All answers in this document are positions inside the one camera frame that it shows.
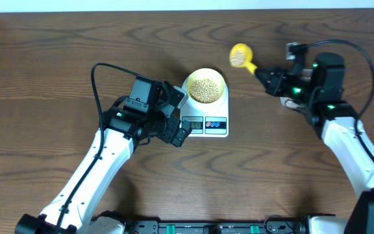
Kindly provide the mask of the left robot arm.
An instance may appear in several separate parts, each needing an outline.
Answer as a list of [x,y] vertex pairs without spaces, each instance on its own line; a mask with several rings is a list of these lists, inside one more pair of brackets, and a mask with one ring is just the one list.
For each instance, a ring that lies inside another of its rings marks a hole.
[[118,170],[153,137],[180,147],[191,133],[173,116],[188,99],[178,86],[137,78],[129,96],[101,113],[92,145],[66,186],[39,216],[25,214],[16,233],[124,233],[125,223],[94,212]]

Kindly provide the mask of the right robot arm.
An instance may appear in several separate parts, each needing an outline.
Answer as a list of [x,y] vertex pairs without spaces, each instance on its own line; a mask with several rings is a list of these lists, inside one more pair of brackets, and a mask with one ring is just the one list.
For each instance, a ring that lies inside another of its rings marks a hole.
[[335,53],[320,53],[310,79],[303,78],[305,56],[291,70],[257,68],[255,77],[266,93],[291,99],[326,146],[335,154],[358,198],[348,219],[307,216],[298,233],[374,233],[374,145],[360,115],[342,99],[345,62]]

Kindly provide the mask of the yellow plastic measuring scoop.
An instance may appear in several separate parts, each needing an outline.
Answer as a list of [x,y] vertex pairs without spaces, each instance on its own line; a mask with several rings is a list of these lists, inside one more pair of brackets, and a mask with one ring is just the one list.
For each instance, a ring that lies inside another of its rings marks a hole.
[[252,63],[253,52],[246,44],[236,44],[229,53],[229,62],[232,67],[245,68],[252,75],[255,74],[257,66]]

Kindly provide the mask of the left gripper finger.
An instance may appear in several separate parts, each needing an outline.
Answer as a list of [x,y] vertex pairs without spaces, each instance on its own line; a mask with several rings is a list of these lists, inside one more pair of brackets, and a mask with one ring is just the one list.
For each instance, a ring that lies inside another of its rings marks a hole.
[[175,147],[181,147],[191,132],[191,123],[188,120],[183,120],[181,122],[181,126],[175,131],[175,135],[171,139],[170,143]]
[[164,82],[164,107],[162,112],[166,117],[170,117],[175,109],[180,109],[187,101],[187,92],[178,86],[172,86],[167,81]]

